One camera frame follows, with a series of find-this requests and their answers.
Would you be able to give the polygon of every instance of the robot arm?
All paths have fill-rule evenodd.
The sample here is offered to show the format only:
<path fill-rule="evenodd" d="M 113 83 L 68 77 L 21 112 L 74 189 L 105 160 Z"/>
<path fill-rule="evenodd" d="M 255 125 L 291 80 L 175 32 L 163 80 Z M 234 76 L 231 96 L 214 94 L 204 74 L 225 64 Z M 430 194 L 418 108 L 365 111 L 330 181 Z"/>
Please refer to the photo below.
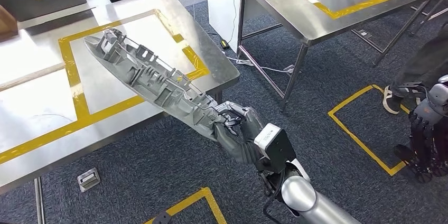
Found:
<path fill-rule="evenodd" d="M 275 199 L 284 203 L 295 216 L 302 215 L 311 224 L 359 224 L 342 208 L 315 191 L 286 132 L 273 124 L 263 126 L 253 109 L 246 110 L 240 123 L 246 140 L 244 143 L 237 143 L 225 130 L 220 130 L 222 127 L 215 125 L 217 141 L 223 148 L 236 160 L 254 163 Z M 250 150 L 235 151 L 246 147 Z"/>
<path fill-rule="evenodd" d="M 303 215 L 312 224 L 359 223 L 313 189 L 286 132 L 272 124 L 265 126 L 254 109 L 232 102 L 218 104 L 179 70 L 117 29 L 106 30 L 101 39 L 88 36 L 85 44 L 129 89 L 201 135 L 219 142 L 237 161 L 255 164 L 273 192 L 269 202 L 284 202 L 293 214 Z M 243 142 L 234 139 L 236 126 L 240 127 Z"/>
<path fill-rule="evenodd" d="M 424 90 L 423 100 L 410 114 L 410 144 L 395 146 L 394 153 L 421 183 L 433 176 L 448 173 L 448 75 L 439 79 L 431 90 L 421 82 L 400 86 L 408 92 Z"/>

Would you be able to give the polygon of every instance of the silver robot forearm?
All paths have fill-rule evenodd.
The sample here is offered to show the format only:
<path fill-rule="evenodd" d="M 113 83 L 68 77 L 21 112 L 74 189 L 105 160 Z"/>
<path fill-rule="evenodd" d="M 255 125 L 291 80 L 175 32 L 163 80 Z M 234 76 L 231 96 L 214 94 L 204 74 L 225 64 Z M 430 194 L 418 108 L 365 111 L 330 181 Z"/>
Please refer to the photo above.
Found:
<path fill-rule="evenodd" d="M 299 175 L 288 177 L 282 186 L 283 201 L 310 224 L 360 224 L 330 199 L 315 191 Z"/>

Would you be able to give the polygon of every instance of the cardboard box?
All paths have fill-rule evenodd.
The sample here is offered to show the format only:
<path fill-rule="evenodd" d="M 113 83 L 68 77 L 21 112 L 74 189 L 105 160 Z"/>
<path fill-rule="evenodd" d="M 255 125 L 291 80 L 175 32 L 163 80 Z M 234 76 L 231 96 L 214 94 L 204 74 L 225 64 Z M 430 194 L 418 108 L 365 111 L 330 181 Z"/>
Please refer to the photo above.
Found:
<path fill-rule="evenodd" d="M 0 41 L 18 34 L 16 19 L 0 6 Z"/>

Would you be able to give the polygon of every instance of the black pants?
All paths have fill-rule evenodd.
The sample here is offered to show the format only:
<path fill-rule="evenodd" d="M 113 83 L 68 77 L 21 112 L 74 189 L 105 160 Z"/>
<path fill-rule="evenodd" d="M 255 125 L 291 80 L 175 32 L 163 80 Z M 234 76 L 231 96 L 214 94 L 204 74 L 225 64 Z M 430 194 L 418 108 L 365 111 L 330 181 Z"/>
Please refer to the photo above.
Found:
<path fill-rule="evenodd" d="M 406 92 L 398 86 L 412 81 L 422 81 L 431 88 L 437 80 L 448 74 L 448 22 L 442 27 L 438 36 L 427 42 L 395 76 L 390 85 L 392 93 L 399 97 L 405 97 Z"/>

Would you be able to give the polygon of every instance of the table leg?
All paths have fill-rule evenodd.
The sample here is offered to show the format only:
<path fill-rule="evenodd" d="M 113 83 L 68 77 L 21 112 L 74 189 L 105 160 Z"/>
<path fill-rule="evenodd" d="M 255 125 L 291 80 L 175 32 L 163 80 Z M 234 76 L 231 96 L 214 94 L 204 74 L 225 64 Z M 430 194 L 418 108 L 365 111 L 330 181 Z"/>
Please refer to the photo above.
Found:
<path fill-rule="evenodd" d="M 242 42 L 242 24 L 244 22 L 244 4 L 246 0 L 240 0 L 239 8 L 239 20 L 238 20 L 238 35 L 237 35 L 237 58 L 241 57 L 241 51 L 239 49 Z"/>
<path fill-rule="evenodd" d="M 390 48 L 392 48 L 395 43 L 397 43 L 398 39 L 400 39 L 400 37 L 405 33 L 405 31 L 411 26 L 411 24 L 417 19 L 417 17 L 420 15 L 420 13 L 423 11 L 423 9 L 425 8 L 425 6 L 429 3 L 430 1 L 424 1 L 423 3 L 421 3 L 421 5 L 417 8 L 417 10 L 414 12 L 414 14 L 412 15 L 411 18 L 409 18 L 407 20 L 407 22 L 405 23 L 405 25 L 402 27 L 402 29 L 400 31 L 398 31 L 398 33 L 395 35 L 395 37 L 389 42 L 389 44 L 384 48 L 384 50 L 382 51 L 382 53 L 377 56 L 374 65 L 377 66 L 382 60 L 383 58 L 386 56 L 387 52 L 389 52 Z"/>
<path fill-rule="evenodd" d="M 217 92 L 216 94 L 213 95 L 213 99 L 218 103 L 221 104 L 222 103 L 222 91 Z"/>
<path fill-rule="evenodd" d="M 439 0 L 437 4 L 428 12 L 427 16 L 417 25 L 413 30 L 411 30 L 411 34 L 415 35 L 422 28 L 423 24 L 425 24 L 431 16 L 434 14 L 434 11 L 443 3 L 444 0 Z"/>
<path fill-rule="evenodd" d="M 43 209 L 41 177 L 34 179 L 34 191 L 36 194 L 36 209 L 38 212 L 38 224 L 45 224 L 45 213 L 44 213 L 44 209 Z"/>
<path fill-rule="evenodd" d="M 302 46 L 300 46 L 300 50 L 298 52 L 297 60 L 295 61 L 294 71 L 291 75 L 290 81 L 288 82 L 288 86 L 286 87 L 285 96 L 283 97 L 283 102 L 282 102 L 282 107 L 281 107 L 282 111 L 285 110 L 286 103 L 288 102 L 288 99 L 290 98 L 291 91 L 293 90 L 295 81 L 298 77 L 298 74 L 300 73 L 300 68 L 302 67 L 303 62 L 305 61 L 305 56 L 306 56 L 307 51 L 308 51 L 308 47 L 306 47 L 302 44 Z"/>

